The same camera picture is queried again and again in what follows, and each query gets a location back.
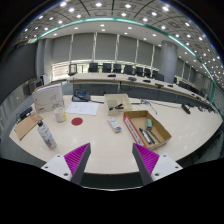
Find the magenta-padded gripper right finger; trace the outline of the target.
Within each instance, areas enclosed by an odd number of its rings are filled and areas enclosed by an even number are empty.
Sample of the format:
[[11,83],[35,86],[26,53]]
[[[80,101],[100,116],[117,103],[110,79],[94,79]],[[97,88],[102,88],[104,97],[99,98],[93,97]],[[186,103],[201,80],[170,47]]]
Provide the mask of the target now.
[[158,155],[136,143],[133,144],[132,153],[144,185],[182,169],[182,167],[168,155]]

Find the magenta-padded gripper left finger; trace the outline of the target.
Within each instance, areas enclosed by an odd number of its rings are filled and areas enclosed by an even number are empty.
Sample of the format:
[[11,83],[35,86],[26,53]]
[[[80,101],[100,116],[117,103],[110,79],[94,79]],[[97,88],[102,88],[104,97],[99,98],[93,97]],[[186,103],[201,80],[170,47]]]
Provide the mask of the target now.
[[90,154],[91,146],[87,143],[66,155],[57,154],[42,169],[79,185]]

